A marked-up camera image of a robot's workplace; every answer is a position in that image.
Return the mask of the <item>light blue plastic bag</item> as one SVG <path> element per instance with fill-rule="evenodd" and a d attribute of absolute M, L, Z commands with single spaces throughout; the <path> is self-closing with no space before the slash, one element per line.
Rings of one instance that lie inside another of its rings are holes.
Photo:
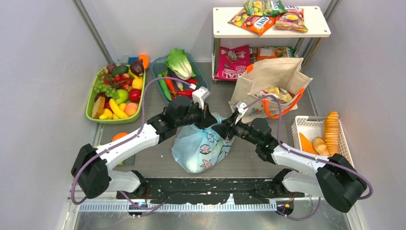
<path fill-rule="evenodd" d="M 230 152 L 234 139 L 224 139 L 212 127 L 196 125 L 181 128 L 171 148 L 174 160 L 187 173 L 201 173 L 212 168 Z"/>

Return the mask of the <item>red white chips bag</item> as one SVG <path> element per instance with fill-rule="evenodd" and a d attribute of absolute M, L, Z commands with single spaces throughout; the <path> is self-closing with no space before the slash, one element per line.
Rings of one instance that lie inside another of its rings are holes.
<path fill-rule="evenodd" d="M 254 94 L 255 97 L 260 98 L 264 95 L 274 95 L 274 97 L 268 96 L 266 99 L 270 100 L 271 102 L 276 102 L 276 99 L 278 99 L 278 101 L 281 104 L 287 104 L 293 101 L 293 97 L 291 96 L 291 94 L 282 88 L 279 87 L 274 87 L 274 88 L 266 88 L 260 92 L 257 92 Z"/>

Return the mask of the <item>beige canvas tote bag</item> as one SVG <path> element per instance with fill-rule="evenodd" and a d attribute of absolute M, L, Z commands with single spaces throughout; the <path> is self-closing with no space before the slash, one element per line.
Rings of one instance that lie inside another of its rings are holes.
<path fill-rule="evenodd" d="M 281 57 L 265 59 L 255 62 L 237 78 L 236 86 L 229 105 L 239 101 L 249 105 L 247 112 L 241 118 L 243 123 L 251 122 L 255 118 L 279 117 L 277 102 L 271 98 L 258 99 L 264 90 L 279 88 L 285 90 L 292 97 L 289 103 L 282 103 L 282 114 L 297 109 L 297 103 L 312 79 L 300 72 L 303 58 Z"/>

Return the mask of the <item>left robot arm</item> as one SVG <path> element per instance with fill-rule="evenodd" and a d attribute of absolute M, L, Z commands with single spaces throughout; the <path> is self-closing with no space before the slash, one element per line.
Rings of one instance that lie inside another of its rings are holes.
<path fill-rule="evenodd" d="M 136 172 L 119 172 L 114 168 L 123 160 L 149 147 L 158 145 L 177 133 L 179 127 L 195 125 L 200 129 L 217 123 L 205 99 L 210 93 L 198 89 L 192 97 L 177 96 L 162 113 L 151 117 L 136 131 L 99 147 L 82 146 L 71 169 L 74 181 L 71 200 L 75 201 L 76 185 L 85 198 L 93 199 L 105 191 L 135 192 L 141 185 Z"/>

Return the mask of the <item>red chili pepper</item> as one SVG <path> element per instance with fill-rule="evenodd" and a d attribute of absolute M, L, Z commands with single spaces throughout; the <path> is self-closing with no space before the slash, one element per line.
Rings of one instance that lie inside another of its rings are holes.
<path fill-rule="evenodd" d="M 169 92 L 171 94 L 176 94 L 176 89 L 175 89 L 173 81 L 171 79 L 169 79 L 168 76 L 166 76 L 164 78 L 164 81 L 165 81 L 165 83 L 167 85 L 167 88 L 169 89 Z"/>

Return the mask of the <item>green cucumber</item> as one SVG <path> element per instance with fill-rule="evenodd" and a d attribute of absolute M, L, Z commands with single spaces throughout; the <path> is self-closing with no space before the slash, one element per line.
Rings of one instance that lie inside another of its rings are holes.
<path fill-rule="evenodd" d="M 168 101 L 171 101 L 172 98 L 171 98 L 169 89 L 168 89 L 168 87 L 167 87 L 167 85 L 166 85 L 165 80 L 162 79 L 162 77 L 163 77 L 162 74 L 158 74 L 158 78 L 159 78 L 158 83 L 159 83 L 159 86 L 160 86 L 160 88 L 161 88 L 161 90 L 162 90 L 162 92 L 163 92 L 165 98 L 166 98 Z"/>

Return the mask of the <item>red apple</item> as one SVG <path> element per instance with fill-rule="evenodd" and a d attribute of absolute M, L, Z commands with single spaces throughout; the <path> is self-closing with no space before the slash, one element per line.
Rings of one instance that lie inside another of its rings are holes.
<path fill-rule="evenodd" d="M 142 96 L 142 90 L 140 89 L 132 89 L 128 93 L 128 99 L 132 103 L 139 103 Z"/>

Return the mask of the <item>green apple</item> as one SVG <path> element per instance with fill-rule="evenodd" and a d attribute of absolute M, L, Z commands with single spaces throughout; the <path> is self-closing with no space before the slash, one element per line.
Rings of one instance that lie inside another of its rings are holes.
<path fill-rule="evenodd" d="M 124 89 L 118 89 L 114 95 L 114 99 L 117 104 L 126 102 L 128 100 L 128 91 Z"/>

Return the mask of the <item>dark purple fruit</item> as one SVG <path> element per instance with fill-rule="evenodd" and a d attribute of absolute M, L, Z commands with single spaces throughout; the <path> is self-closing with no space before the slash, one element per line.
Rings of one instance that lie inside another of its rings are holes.
<path fill-rule="evenodd" d="M 130 71 L 137 77 L 143 76 L 144 75 L 144 65 L 142 63 L 142 61 L 140 60 L 134 60 L 131 64 L 130 64 Z"/>

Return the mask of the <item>green fruit tray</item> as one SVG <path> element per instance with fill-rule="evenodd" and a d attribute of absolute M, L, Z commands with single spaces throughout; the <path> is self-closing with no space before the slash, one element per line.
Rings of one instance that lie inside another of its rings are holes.
<path fill-rule="evenodd" d="M 126 124 L 136 121 L 142 112 L 146 80 L 130 73 L 129 65 L 110 64 L 100 69 L 90 89 L 86 117 L 102 124 Z"/>

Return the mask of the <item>pink Real snack bag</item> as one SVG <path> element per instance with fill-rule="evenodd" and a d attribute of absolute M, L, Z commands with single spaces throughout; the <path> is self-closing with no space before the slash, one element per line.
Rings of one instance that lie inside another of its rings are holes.
<path fill-rule="evenodd" d="M 214 76 L 215 80 L 237 81 L 247 66 L 250 65 L 249 45 L 236 48 L 220 47 L 218 70 Z"/>

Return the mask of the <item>stack of round crackers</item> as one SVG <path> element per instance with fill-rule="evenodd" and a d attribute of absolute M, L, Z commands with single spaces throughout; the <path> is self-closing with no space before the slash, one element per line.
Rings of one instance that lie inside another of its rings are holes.
<path fill-rule="evenodd" d="M 339 153 L 339 115 L 338 112 L 330 112 L 324 124 L 324 142 L 329 154 L 332 156 Z"/>

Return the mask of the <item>green grapes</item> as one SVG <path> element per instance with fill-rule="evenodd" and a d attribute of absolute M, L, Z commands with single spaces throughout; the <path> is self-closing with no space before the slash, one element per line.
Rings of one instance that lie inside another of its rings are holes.
<path fill-rule="evenodd" d="M 114 95 L 117 91 L 113 86 L 106 84 L 105 80 L 96 81 L 96 83 L 93 86 L 93 90 L 96 93 L 104 93 L 107 97 L 113 98 L 113 99 L 114 99 Z"/>

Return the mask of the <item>orange green snack bag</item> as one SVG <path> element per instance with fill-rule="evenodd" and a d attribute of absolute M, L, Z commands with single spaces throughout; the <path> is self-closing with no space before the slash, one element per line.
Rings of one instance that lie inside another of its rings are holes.
<path fill-rule="evenodd" d="M 257 60 L 273 58 L 295 58 L 294 49 L 289 46 L 261 47 L 257 52 Z"/>

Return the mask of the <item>orange Fox's snack bag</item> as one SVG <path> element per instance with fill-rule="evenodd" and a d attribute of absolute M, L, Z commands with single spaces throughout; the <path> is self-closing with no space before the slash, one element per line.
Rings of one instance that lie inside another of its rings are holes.
<path fill-rule="evenodd" d="M 248 15 L 245 9 L 241 9 L 228 23 L 242 29 L 255 32 L 262 36 L 275 25 L 275 18 L 269 16 Z"/>

